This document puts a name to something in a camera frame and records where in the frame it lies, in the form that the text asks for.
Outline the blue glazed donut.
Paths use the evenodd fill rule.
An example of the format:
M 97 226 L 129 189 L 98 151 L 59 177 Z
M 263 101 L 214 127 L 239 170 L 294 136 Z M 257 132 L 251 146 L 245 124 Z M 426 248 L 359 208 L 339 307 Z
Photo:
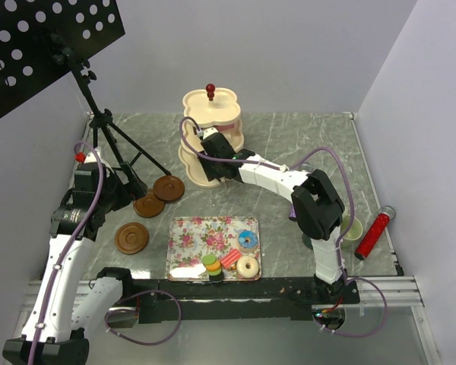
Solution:
M 258 248 L 258 235 L 250 230 L 243 230 L 237 237 L 237 245 L 241 252 L 254 252 Z

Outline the red striped cake slice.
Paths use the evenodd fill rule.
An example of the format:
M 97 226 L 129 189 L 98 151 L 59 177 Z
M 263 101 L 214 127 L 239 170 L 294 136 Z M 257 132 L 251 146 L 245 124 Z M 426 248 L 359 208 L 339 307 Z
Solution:
M 238 249 L 231 249 L 225 256 L 220 260 L 223 268 L 230 269 L 235 265 L 238 260 L 242 257 L 242 253 Z

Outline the colourful macarons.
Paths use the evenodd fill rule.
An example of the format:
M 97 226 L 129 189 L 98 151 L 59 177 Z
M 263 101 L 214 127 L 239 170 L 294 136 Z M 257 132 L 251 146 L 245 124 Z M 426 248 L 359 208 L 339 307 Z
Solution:
M 207 272 L 209 281 L 219 283 L 224 280 L 221 262 L 214 254 L 203 256 L 201 263 Z

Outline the cream glazed donut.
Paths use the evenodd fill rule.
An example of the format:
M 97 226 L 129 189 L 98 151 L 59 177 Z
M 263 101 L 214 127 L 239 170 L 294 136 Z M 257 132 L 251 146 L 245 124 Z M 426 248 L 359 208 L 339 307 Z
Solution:
M 258 260 L 255 257 L 244 255 L 236 263 L 238 276 L 243 279 L 253 279 L 259 272 Z

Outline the pink cake slice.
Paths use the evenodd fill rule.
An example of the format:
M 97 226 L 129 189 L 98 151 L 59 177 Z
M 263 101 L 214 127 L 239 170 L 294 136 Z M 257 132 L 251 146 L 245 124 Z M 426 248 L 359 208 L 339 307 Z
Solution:
M 228 134 L 233 133 L 233 131 L 236 129 L 234 124 L 217 125 L 216 128 L 217 128 L 217 131 L 222 132 L 222 133 L 228 133 Z

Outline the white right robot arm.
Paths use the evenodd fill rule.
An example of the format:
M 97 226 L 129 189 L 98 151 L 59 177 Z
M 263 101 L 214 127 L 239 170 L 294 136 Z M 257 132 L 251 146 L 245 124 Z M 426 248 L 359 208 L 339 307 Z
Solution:
M 207 177 L 259 186 L 292 203 L 298 227 L 314 252 L 318 298 L 336 301 L 344 290 L 345 269 L 337 240 L 345 207 L 328 175 L 322 170 L 291 170 L 245 148 L 234 151 L 220 132 L 205 131 L 198 137 Z

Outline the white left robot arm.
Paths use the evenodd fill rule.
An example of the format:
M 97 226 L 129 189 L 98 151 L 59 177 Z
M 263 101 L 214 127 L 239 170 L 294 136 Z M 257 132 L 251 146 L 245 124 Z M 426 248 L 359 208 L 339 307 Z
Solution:
M 74 172 L 73 186 L 51 218 L 49 258 L 33 310 L 19 338 L 9 339 L 3 358 L 12 364 L 84 364 L 89 338 L 115 303 L 129 304 L 135 296 L 126 268 L 105 268 L 100 286 L 85 303 L 74 305 L 81 274 L 106 215 L 144 197 L 147 186 L 129 165 L 83 163 Z

